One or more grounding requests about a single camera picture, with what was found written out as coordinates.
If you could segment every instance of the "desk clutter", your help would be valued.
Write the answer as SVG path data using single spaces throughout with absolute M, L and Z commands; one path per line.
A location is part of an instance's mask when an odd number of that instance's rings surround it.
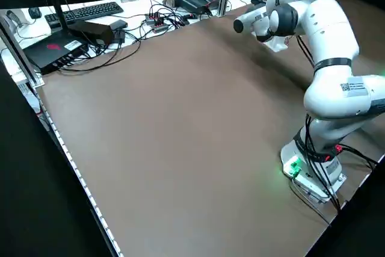
M 51 13 L 44 10 L 41 13 L 43 21 L 47 22 L 51 33 L 46 33 L 49 37 L 39 41 L 40 44 L 33 41 L 24 49 L 24 53 L 36 70 L 42 74 L 65 69 L 68 69 L 68 72 L 81 70 L 72 66 L 78 66 L 84 61 L 105 53 L 118 51 L 123 44 L 140 43 L 144 39 L 163 35 L 170 30 L 179 29 L 201 20 L 203 17 L 209 18 L 216 13 L 214 10 L 218 8 L 219 4 L 219 0 L 110 0 L 104 3 L 70 7 L 72 4 L 92 1 L 100 0 L 44 1 L 44 5 L 51 4 L 55 10 L 49 8 Z M 250 0 L 232 1 L 240 1 L 242 4 L 238 2 L 233 7 L 231 1 L 228 0 L 227 8 L 229 10 L 250 3 Z M 42 0 L 18 0 L 18 2 L 23 4 L 23 7 L 35 4 L 36 11 L 38 11 L 38 7 L 43 8 L 42 6 L 44 6 Z M 128 5 L 131 4 L 125 4 L 126 2 L 131 2 L 134 6 L 142 6 L 142 3 L 145 2 L 148 10 L 141 10 L 138 14 L 131 13 L 128 8 Z M 85 21 L 105 16 L 121 19 L 125 22 L 124 26 L 127 27 L 112 28 L 108 23 L 98 23 L 98 20 Z M 136 23 L 132 24 L 131 19 L 135 19 Z M 38 40 L 36 36 L 28 34 L 20 35 L 20 38 L 21 40 Z M 101 67 L 119 62 L 119 60 L 113 61 L 113 59 L 115 57 Z

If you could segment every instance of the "red logo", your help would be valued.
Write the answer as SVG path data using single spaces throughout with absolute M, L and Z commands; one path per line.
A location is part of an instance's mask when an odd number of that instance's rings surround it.
M 47 48 L 54 51 L 54 50 L 60 50 L 60 46 L 56 45 L 56 44 L 51 44 L 51 45 L 47 45 Z

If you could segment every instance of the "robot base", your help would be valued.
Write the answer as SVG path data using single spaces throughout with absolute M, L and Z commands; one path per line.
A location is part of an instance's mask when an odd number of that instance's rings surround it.
M 300 168 L 300 172 L 294 181 L 307 194 L 312 195 L 322 203 L 328 202 L 330 200 L 330 196 L 326 193 L 324 186 L 318 181 L 318 178 L 312 176 L 314 173 L 312 172 L 312 169 L 307 166 L 307 161 L 305 160 L 305 157 L 298 150 L 294 140 L 288 143 L 281 150 L 283 173 L 290 179 L 293 179 L 295 171 Z M 338 180 L 331 186 L 333 191 L 337 192 L 346 179 L 347 177 L 341 173 Z

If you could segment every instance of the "label sticker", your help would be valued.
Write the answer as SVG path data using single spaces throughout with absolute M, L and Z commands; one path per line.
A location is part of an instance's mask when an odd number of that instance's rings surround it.
M 348 78 L 348 82 L 340 84 L 340 86 L 346 98 L 352 96 L 367 96 L 369 94 L 361 76 Z
M 326 167 L 326 172 L 330 175 L 337 169 L 338 165 L 339 165 L 339 161 L 337 160 L 337 158 L 334 158 L 334 161 L 331 162 L 331 164 Z
M 74 41 L 70 42 L 68 45 L 64 45 L 64 47 L 66 49 L 68 49 L 69 51 L 72 51 L 72 50 L 74 50 L 75 48 L 78 48 L 81 45 L 82 45 L 81 42 L 78 42 L 77 40 L 74 40 Z

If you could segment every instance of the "wire bundle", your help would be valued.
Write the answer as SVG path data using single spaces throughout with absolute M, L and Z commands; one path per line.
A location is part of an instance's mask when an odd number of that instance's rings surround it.
M 359 150 L 357 150 L 357 149 L 355 149 L 355 148 L 353 148 L 351 146 L 348 146 L 347 144 L 339 144 L 339 145 L 342 147 L 343 151 L 346 151 L 346 152 L 349 152 L 349 153 L 353 153 L 353 154 L 359 156 L 360 158 L 363 158 L 368 163 L 368 167 L 371 170 L 374 169 L 374 166 L 378 165 L 378 162 L 374 161 L 372 158 L 369 158 L 369 157 L 365 156 Z
M 151 3 L 152 3 L 152 1 L 154 1 L 156 3 L 155 4 L 151 4 L 149 14 L 154 13 L 154 7 L 161 6 L 161 8 L 158 9 L 158 11 L 156 11 L 157 14 L 160 15 L 161 17 L 163 17 L 164 20 L 166 20 L 166 21 L 168 21 L 170 23 L 169 27 L 168 27 L 168 29 L 166 31 L 164 31 L 162 34 L 157 34 L 157 35 L 152 36 L 152 37 L 162 36 L 163 34 L 167 33 L 172 27 L 174 27 L 175 29 L 178 29 L 180 27 L 185 26 L 185 23 L 184 23 L 184 20 L 183 20 L 183 16 L 181 14 L 176 13 L 170 7 L 165 6 L 165 5 L 159 3 L 159 2 L 157 2 L 155 0 L 150 0 L 150 1 L 151 1 Z M 130 17 L 121 17 L 121 16 L 115 16 L 115 17 L 124 18 L 124 19 L 130 19 L 130 18 L 133 18 L 133 17 L 136 17 L 136 16 L 145 16 L 145 15 L 146 14 L 136 14 L 136 15 L 130 16 Z M 124 32 L 126 37 L 129 37 L 129 38 L 133 39 L 133 42 L 131 43 L 132 45 L 138 43 L 137 48 L 133 52 L 131 52 L 129 55 L 127 55 L 125 57 L 122 57 L 122 58 L 119 58 L 118 60 L 115 59 L 117 54 L 118 54 L 118 52 L 119 52 L 119 50 L 121 50 L 121 48 L 122 48 L 122 42 L 119 42 L 118 43 L 118 47 L 117 47 L 117 49 L 115 49 L 115 52 L 113 53 L 113 55 L 108 60 L 106 60 L 104 63 L 102 63 L 102 64 L 100 64 L 98 66 L 87 68 L 87 69 L 74 69 L 71 66 L 74 65 L 77 61 L 91 60 L 93 58 L 96 58 L 96 57 L 104 54 L 108 49 L 111 49 L 111 48 L 109 48 L 109 46 L 95 45 L 94 43 L 92 43 L 87 38 L 86 35 L 84 35 L 84 37 L 88 40 L 88 47 L 95 53 L 95 56 L 91 56 L 87 51 L 84 51 L 84 56 L 82 56 L 82 57 L 76 57 L 76 58 L 75 57 L 68 57 L 68 58 L 66 58 L 66 61 L 62 63 L 63 65 L 65 65 L 65 67 L 62 67 L 60 70 L 64 71 L 64 72 L 91 72 L 93 70 L 100 69 L 101 67 L 111 66 L 111 65 L 113 65 L 115 63 L 118 63 L 118 62 L 120 62 L 122 60 L 125 60 L 125 59 L 131 57 L 133 54 L 135 54 L 139 50 L 139 48 L 141 46 L 141 42 L 143 40 L 147 39 L 148 34 L 150 34 L 152 32 L 152 29 L 150 31 L 148 31 L 148 32 L 144 31 L 143 26 L 145 24 L 146 24 L 146 21 L 144 20 L 136 28 L 133 28 L 133 29 L 118 29 L 117 30 L 117 31 Z M 135 37 L 132 33 L 130 33 L 130 31 L 133 31 L 133 30 L 136 30 L 136 29 L 139 29 L 139 34 L 140 34 L 139 37 Z
M 305 154 L 306 154 L 306 160 L 309 163 L 310 168 L 313 170 L 313 172 L 314 172 L 315 176 L 317 177 L 318 181 L 324 187 L 324 192 L 328 195 L 328 197 L 330 197 L 330 200 L 331 200 L 333 206 L 336 208 L 337 212 L 340 212 L 341 211 L 340 202 L 338 200 L 338 197 L 337 197 L 336 193 L 334 192 L 334 190 L 333 190 L 333 188 L 331 186 L 330 179 L 328 177 L 328 174 L 325 171 L 324 166 L 322 166 L 322 164 L 317 166 L 316 163 L 319 163 L 318 161 L 316 161 L 317 159 L 309 157 L 309 153 L 311 153 L 312 155 L 317 155 L 318 154 L 316 152 L 316 150 L 315 150 L 313 140 L 312 140 L 312 138 L 310 136 L 310 124 L 311 124 L 311 122 L 312 122 L 312 117 L 310 117 L 308 114 L 306 114 L 306 121 L 305 121 Z M 327 182 L 322 177 L 322 174 L 321 174 L 321 172 L 320 172 L 318 167 L 321 168 L 322 173 L 324 175 L 324 178 L 326 179 Z
M 312 53 L 309 51 L 309 49 L 308 49 L 307 46 L 305 45 L 305 42 L 303 42 L 301 36 L 297 36 L 296 38 L 297 38 L 298 45 L 300 46 L 300 49 L 302 50 L 303 54 L 305 55 L 305 57 L 307 58 L 307 60 L 310 62 L 310 64 L 312 65 L 312 67 L 314 67 L 314 61 L 313 61 L 313 55 L 312 55 Z

